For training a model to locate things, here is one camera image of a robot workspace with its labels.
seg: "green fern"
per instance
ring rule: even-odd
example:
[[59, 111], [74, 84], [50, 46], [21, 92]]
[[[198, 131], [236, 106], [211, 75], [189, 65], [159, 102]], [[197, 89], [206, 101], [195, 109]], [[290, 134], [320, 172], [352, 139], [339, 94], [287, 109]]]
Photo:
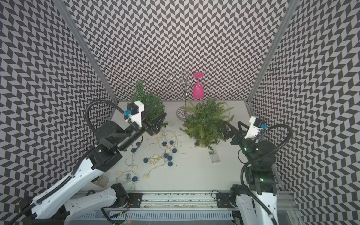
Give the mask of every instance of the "green fern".
[[183, 126], [185, 129], [181, 129], [190, 138], [195, 139], [194, 145], [199, 147], [202, 142], [207, 148], [213, 150], [213, 145], [219, 144], [221, 140], [224, 140], [222, 133], [223, 121], [227, 119], [231, 122], [234, 119], [234, 115], [227, 116], [231, 108], [225, 107], [225, 102], [216, 102], [216, 99], [208, 99], [205, 103], [198, 103], [194, 105], [189, 100], [191, 106], [186, 107], [185, 110], [190, 113]]
[[[145, 106], [154, 104], [153, 110], [149, 113], [149, 115], [146, 118], [146, 121], [152, 122], [154, 119], [156, 119], [157, 117], [159, 117], [161, 114], [164, 113], [165, 106], [162, 104], [161, 98], [154, 95], [154, 93], [152, 92], [145, 93], [143, 83], [144, 81], [142, 80], [138, 80], [136, 82], [135, 93], [131, 96], [131, 101], [132, 102], [140, 101]], [[167, 122], [164, 122], [162, 126], [166, 127], [167, 124], [168, 124]]]

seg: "chevron patterned wall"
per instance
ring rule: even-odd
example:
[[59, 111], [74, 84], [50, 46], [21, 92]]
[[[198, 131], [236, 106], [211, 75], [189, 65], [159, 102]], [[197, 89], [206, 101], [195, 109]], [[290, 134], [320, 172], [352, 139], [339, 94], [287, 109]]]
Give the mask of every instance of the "chevron patterned wall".
[[[0, 224], [93, 144], [83, 113], [109, 96], [48, 0], [0, 2]], [[105, 121], [107, 107], [92, 117]]]
[[277, 167], [308, 224], [360, 224], [359, 39], [358, 1], [302, 1], [252, 102], [293, 127]]
[[135, 82], [184, 99], [169, 73], [203, 72], [204, 98], [246, 99], [288, 0], [65, 0], [120, 100]]

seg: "black cable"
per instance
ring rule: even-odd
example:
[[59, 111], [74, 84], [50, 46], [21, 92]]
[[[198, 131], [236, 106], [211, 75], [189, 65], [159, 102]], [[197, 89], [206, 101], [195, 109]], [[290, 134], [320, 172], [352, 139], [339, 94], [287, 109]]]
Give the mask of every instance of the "black cable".
[[141, 146], [141, 144], [143, 143], [143, 140], [144, 140], [144, 137], [141, 135], [141, 141], [140, 141], [139, 146], [136, 146], [136, 150], [138, 150], [138, 149], [139, 149], [139, 147], [140, 147], [140, 146]]
[[240, 160], [240, 157], [239, 157], [240, 151], [241, 151], [241, 149], [239, 149], [239, 151], [238, 151], [238, 159], [239, 159], [239, 161], [240, 161], [242, 164], [245, 164], [244, 162], [242, 162], [242, 161]]
[[[124, 114], [124, 111], [119, 106], [117, 106], [117, 104], [115, 104], [115, 103], [113, 103], [111, 101], [95, 100], [95, 101], [90, 102], [89, 105], [87, 106], [87, 108], [85, 109], [85, 120], [86, 120], [86, 123], [89, 126], [90, 130], [93, 133], [95, 133], [96, 130], [95, 130], [95, 128], [94, 128], [94, 126], [93, 126], [93, 124], [91, 123], [91, 120], [90, 120], [90, 110], [94, 105], [99, 104], [99, 103], [104, 103], [104, 104], [111, 105], [115, 109], [119, 110], [119, 112], [121, 112], [121, 114]], [[135, 131], [139, 131], [138, 127], [133, 122], [131, 122], [131, 120], [128, 120], [127, 122], [135, 129]]]
[[27, 207], [25, 207], [23, 210], [21, 210], [12, 220], [10, 220], [9, 225], [13, 225], [22, 215], [30, 211], [33, 207], [36, 205], [33, 203]]
[[[90, 193], [96, 194], [96, 192], [95, 192], [94, 190], [89, 190], [89, 191], [87, 192], [86, 196], [90, 195]], [[101, 208], [101, 211], [102, 211], [104, 217], [105, 217], [111, 224], [113, 224], [113, 225], [120, 225], [120, 224], [115, 223], [114, 221], [112, 221], [112, 220], [110, 219], [110, 217], [106, 214], [104, 208]]]
[[213, 199], [216, 199], [216, 198], [214, 198], [214, 197], [212, 196], [212, 193], [213, 193], [213, 192], [221, 193], [220, 191], [215, 191], [215, 190], [211, 191], [211, 194], [210, 194], [210, 195], [211, 195], [211, 197], [212, 197]]
[[119, 212], [119, 213], [116, 213], [116, 214], [110, 216], [109, 218], [112, 219], [112, 218], [118, 217], [118, 216], [120, 216], [120, 213], [124, 214], [125, 212], [126, 212], [126, 210], [122, 211], [122, 212]]
[[85, 195], [85, 196], [90, 195], [90, 193], [96, 194], [96, 192], [95, 192], [93, 189], [91, 189], [91, 190], [89, 190], [89, 191], [86, 193], [86, 195]]
[[93, 147], [91, 147], [86, 153], [84, 153], [81, 158], [79, 159], [79, 161], [77, 162], [77, 164], [75, 165], [74, 169], [71, 171], [70, 176], [68, 176], [61, 184], [59, 184], [56, 188], [54, 188], [53, 190], [51, 190], [49, 193], [47, 193], [46, 195], [44, 195], [43, 197], [41, 197], [40, 199], [38, 199], [36, 201], [37, 204], [40, 204], [42, 201], [44, 201], [45, 199], [47, 199], [48, 197], [50, 197], [52, 194], [54, 194], [55, 192], [57, 192], [60, 188], [62, 188], [66, 183], [68, 183], [75, 175], [75, 173], [77, 172], [77, 170], [80, 167], [80, 164], [82, 163], [82, 161], [86, 158], [86, 156], [95, 148], [95, 145]]
[[274, 215], [271, 213], [271, 211], [267, 208], [266, 205], [264, 205], [264, 203], [258, 199], [251, 191], [250, 189], [248, 188], [248, 186], [245, 185], [244, 183], [244, 171], [245, 171], [245, 168], [252, 164], [252, 163], [255, 163], [257, 161], [260, 161], [264, 158], [266, 158], [267, 156], [269, 156], [270, 154], [276, 152], [277, 150], [281, 149], [282, 147], [284, 147], [286, 145], [286, 143], [289, 142], [290, 138], [292, 137], [292, 130], [291, 130], [291, 127], [289, 127], [288, 125], [283, 125], [283, 124], [279, 124], [279, 125], [274, 125], [274, 126], [271, 126], [271, 127], [268, 127], [267, 129], [264, 129], [262, 131], [260, 131], [254, 138], [254, 141], [256, 141], [263, 133], [265, 133], [267, 130], [270, 130], [270, 129], [275, 129], [275, 128], [278, 128], [278, 127], [284, 127], [284, 128], [287, 128], [288, 129], [288, 135], [286, 136], [286, 138], [284, 139], [283, 142], [281, 142], [276, 148], [274, 148], [272, 151], [268, 152], [267, 154], [259, 157], [258, 159], [255, 159], [255, 160], [252, 160], [252, 161], [249, 161], [247, 163], [244, 164], [243, 168], [241, 169], [241, 172], [240, 172], [240, 181], [241, 181], [241, 184], [245, 187], [245, 190], [246, 192], [267, 212], [267, 214], [269, 215], [269, 217], [271, 218], [272, 222], [274, 225], [278, 225], [278, 223], [276, 222], [276, 219], [274, 218]]

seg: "chrome stand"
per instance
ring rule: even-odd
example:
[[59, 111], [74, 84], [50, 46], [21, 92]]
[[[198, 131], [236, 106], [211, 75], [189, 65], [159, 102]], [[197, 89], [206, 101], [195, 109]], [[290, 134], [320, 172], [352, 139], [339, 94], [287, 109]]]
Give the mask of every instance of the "chrome stand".
[[193, 80], [193, 81], [189, 81], [189, 72], [188, 71], [182, 71], [180, 72], [179, 75], [175, 74], [175, 73], [171, 73], [169, 74], [171, 80], [174, 80], [175, 78], [178, 78], [180, 81], [169, 81], [168, 84], [170, 84], [170, 86], [174, 86], [174, 84], [180, 84], [183, 86], [183, 93], [184, 93], [184, 99], [185, 99], [185, 104], [183, 106], [180, 106], [177, 110], [176, 110], [176, 116], [179, 118], [179, 120], [185, 121], [186, 118], [189, 116], [189, 113], [185, 111], [186, 108], [186, 99], [188, 98], [188, 90], [189, 90], [189, 83], [190, 82], [194, 82], [194, 81], [198, 81], [197, 80]]

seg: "red wire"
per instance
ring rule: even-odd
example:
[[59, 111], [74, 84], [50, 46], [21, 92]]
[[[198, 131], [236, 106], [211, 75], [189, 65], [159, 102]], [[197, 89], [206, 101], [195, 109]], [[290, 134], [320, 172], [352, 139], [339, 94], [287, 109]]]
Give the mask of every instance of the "red wire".
[[129, 207], [130, 207], [130, 203], [131, 203], [131, 200], [129, 199], [129, 204], [127, 205], [126, 214], [125, 214], [125, 220], [126, 220], [126, 217], [127, 217], [127, 211], [129, 210]]

